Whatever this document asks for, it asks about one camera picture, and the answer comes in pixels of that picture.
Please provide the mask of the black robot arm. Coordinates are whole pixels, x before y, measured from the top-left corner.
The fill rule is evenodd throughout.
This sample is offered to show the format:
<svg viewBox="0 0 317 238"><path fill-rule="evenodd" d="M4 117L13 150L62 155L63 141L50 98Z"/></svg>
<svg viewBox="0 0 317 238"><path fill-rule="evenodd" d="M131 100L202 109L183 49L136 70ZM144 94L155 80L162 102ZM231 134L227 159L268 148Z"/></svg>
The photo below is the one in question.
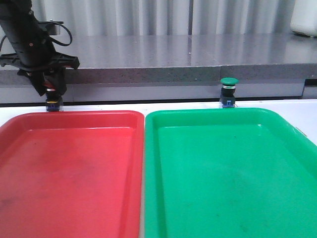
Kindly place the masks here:
<svg viewBox="0 0 317 238"><path fill-rule="evenodd" d="M67 45L51 37L55 25L63 23L38 21L29 0L0 2L0 26L14 49L12 54L1 55L0 64L18 68L18 75L27 77L41 96L49 91L63 95L67 90L66 68L77 69L80 65L78 57L55 50L55 44Z"/></svg>

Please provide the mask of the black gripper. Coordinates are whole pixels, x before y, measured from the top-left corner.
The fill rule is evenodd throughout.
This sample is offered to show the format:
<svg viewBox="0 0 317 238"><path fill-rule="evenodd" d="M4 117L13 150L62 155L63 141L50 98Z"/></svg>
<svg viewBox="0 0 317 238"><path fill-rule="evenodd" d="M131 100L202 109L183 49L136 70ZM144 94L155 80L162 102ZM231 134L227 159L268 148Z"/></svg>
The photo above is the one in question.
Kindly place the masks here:
<svg viewBox="0 0 317 238"><path fill-rule="evenodd" d="M70 45L70 43L62 43L51 37L56 26L64 28L69 35L70 42L72 42L72 35L62 21L35 23L2 21L0 25L15 51L11 54L2 54L0 65L2 67L11 65L26 71L26 76L40 96L43 96L47 91L42 71L60 67L72 69L79 67L78 57L59 53L54 48L54 43L60 46ZM54 71L51 75L51 84L60 95L65 94L67 90L65 69Z"/></svg>

